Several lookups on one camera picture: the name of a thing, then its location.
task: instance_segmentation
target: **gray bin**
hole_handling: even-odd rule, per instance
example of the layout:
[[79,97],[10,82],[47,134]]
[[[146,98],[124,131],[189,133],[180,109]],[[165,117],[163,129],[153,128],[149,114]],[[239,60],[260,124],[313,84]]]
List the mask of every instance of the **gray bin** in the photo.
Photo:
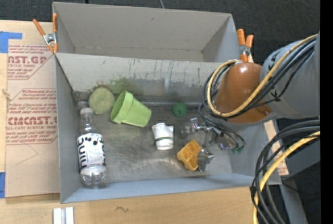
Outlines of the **gray bin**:
[[[192,117],[205,80],[222,63],[239,57],[232,15],[219,12],[54,3],[58,14],[56,54],[57,114],[62,203],[114,199],[249,186],[258,155],[267,143],[263,124],[233,127],[247,141],[241,154],[210,149],[215,155],[205,172],[190,172],[177,152],[191,139],[202,144],[204,133],[181,138],[179,130]],[[99,189],[81,184],[75,133],[79,111],[75,94],[108,86],[114,95],[127,90],[152,109],[145,128],[95,115],[105,141],[108,183]],[[184,102],[185,117],[171,106]],[[159,151],[151,126],[174,126],[175,147]],[[275,173],[272,183],[279,183]]]

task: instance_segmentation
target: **plastic water bottle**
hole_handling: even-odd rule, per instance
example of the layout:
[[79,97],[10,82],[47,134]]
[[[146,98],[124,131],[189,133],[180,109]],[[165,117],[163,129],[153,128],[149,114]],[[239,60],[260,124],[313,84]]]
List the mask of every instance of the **plastic water bottle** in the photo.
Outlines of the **plastic water bottle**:
[[93,110],[80,110],[80,127],[76,137],[79,169],[85,186],[98,186],[106,179],[106,159],[103,137],[93,122]]

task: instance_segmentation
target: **yellow cable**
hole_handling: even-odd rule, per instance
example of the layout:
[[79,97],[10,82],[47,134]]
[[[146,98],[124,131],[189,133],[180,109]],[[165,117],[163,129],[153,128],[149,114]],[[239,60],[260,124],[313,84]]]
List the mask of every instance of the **yellow cable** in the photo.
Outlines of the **yellow cable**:
[[[268,179],[271,176],[271,174],[273,173],[273,171],[277,168],[277,166],[287,156],[289,156],[293,151],[295,151],[297,148],[301,147],[302,145],[310,142],[311,140],[316,139],[320,134],[321,134],[321,132],[317,131],[317,132],[311,134],[310,137],[303,138],[303,139],[299,140],[298,142],[294,143],[284,153],[282,153],[281,156],[279,156],[279,158],[276,159],[276,161],[273,163],[273,165],[267,170],[267,172],[265,173],[265,175],[262,177],[262,179],[260,181],[260,184],[259,184],[260,191],[263,190],[266,182],[268,181]],[[254,201],[255,201],[255,204],[258,205],[259,199],[258,199],[258,194],[257,193],[254,196]],[[257,209],[256,209],[256,207],[254,205],[253,205],[253,223],[254,224],[258,224]]]
[[235,110],[233,110],[232,112],[228,112],[228,113],[222,113],[218,110],[215,109],[215,107],[212,104],[211,101],[211,97],[210,97],[210,93],[211,93],[211,88],[212,88],[212,84],[213,81],[216,77],[216,75],[219,73],[219,71],[221,70],[221,68],[231,64],[231,63],[236,63],[239,60],[230,60],[225,62],[224,64],[220,65],[215,72],[213,73],[212,77],[209,79],[208,82],[208,88],[207,88],[207,103],[208,106],[210,108],[210,110],[218,116],[221,117],[231,117],[233,115],[236,115],[238,112],[240,112],[241,110],[243,110],[254,98],[255,96],[259,93],[259,91],[262,89],[262,87],[269,81],[269,79],[271,78],[272,74],[276,71],[276,69],[280,66],[280,64],[286,59],[286,57],[288,55],[290,55],[295,49],[297,49],[298,47],[300,47],[301,45],[303,45],[304,43],[314,39],[315,37],[317,37],[318,34],[312,35],[307,37],[306,39],[302,40],[301,42],[297,43],[296,45],[294,45],[292,48],[290,48],[278,61],[277,63],[273,66],[273,68],[267,73],[266,77],[261,81],[261,83],[259,84],[259,86],[255,89],[255,91],[249,96],[249,98],[242,104],[240,105],[238,108],[236,108]]

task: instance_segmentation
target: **cardboard box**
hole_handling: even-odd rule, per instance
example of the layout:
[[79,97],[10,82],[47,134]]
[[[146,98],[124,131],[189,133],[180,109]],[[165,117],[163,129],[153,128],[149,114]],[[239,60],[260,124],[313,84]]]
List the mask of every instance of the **cardboard box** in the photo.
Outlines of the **cardboard box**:
[[[52,31],[51,23],[41,26]],[[5,197],[58,193],[55,58],[33,22],[0,20],[0,31]]]
[[[232,15],[140,7],[54,3],[58,14],[56,54],[57,121],[62,203],[214,190],[249,186],[258,154],[267,141],[263,124],[233,127],[247,141],[241,154],[210,147],[214,160],[205,172],[191,172],[177,152],[191,139],[203,144],[204,132],[180,137],[183,123],[199,117],[205,80],[222,63],[238,59]],[[97,86],[114,95],[127,90],[152,109],[145,128],[94,116],[102,130],[108,184],[88,189],[80,182],[75,134],[78,96]],[[184,102],[185,117],[171,106]],[[158,151],[151,126],[174,126],[175,147]],[[279,182],[277,174],[271,178]]]

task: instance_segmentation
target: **blue tape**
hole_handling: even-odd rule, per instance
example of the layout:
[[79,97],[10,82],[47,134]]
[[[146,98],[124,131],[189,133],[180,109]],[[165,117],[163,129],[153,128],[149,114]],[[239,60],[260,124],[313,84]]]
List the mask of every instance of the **blue tape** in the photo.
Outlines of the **blue tape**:
[[0,198],[5,198],[5,173],[0,172]]
[[22,39],[22,33],[0,31],[0,53],[8,53],[8,42],[10,39]]

